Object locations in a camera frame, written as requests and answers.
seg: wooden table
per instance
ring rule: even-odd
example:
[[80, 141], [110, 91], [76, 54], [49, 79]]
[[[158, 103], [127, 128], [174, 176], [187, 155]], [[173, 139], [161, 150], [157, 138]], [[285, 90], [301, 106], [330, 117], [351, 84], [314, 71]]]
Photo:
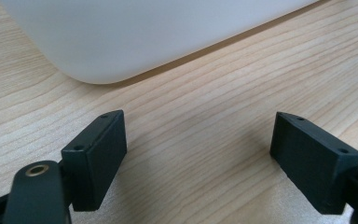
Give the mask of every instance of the wooden table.
[[129, 152], [101, 209], [74, 223], [348, 223], [349, 207], [319, 215], [269, 145], [283, 111], [358, 149], [358, 0], [320, 1], [102, 86], [59, 72], [0, 7], [0, 196], [116, 109]]

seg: screw hole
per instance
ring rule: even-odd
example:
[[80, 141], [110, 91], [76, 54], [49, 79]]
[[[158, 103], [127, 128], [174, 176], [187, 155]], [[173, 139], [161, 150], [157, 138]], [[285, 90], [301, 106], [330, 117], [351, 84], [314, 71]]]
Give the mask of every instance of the screw hole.
[[342, 152], [342, 153], [348, 153], [349, 151], [345, 148], [339, 148], [338, 151]]
[[74, 147], [74, 150], [80, 150], [80, 149], [82, 149], [83, 148], [83, 146], [75, 146]]
[[29, 168], [25, 174], [28, 176], [36, 176], [36, 175], [42, 175], [48, 170], [48, 166], [45, 164], [42, 165], [36, 165], [34, 167]]

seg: wood grain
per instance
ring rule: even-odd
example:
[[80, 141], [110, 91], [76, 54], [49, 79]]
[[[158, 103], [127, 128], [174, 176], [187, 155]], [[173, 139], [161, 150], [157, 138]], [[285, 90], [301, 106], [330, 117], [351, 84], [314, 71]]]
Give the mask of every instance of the wood grain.
[[59, 72], [0, 7], [0, 195], [98, 115], [128, 148], [101, 209], [74, 223], [348, 223], [319, 215], [269, 156], [276, 111], [358, 148], [358, 0], [320, 1], [112, 85]]

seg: plastic part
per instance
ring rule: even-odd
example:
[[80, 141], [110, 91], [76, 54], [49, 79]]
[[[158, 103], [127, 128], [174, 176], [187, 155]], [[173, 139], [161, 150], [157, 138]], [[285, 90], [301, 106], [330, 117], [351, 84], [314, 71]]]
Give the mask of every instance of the plastic part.
[[66, 224], [70, 220], [57, 162], [35, 162], [16, 173], [8, 196], [5, 224]]
[[127, 153], [122, 110], [101, 115], [62, 150], [75, 211], [97, 210]]
[[358, 151], [301, 117], [278, 112], [271, 156], [321, 214], [342, 214]]
[[134, 77], [317, 0], [0, 0], [65, 74], [104, 84]]

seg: white plastic object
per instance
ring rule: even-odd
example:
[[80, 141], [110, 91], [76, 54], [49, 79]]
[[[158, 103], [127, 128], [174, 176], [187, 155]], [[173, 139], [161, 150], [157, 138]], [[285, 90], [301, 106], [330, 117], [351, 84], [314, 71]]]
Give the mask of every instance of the white plastic object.
[[206, 48], [317, 0], [0, 0], [61, 71], [105, 84]]

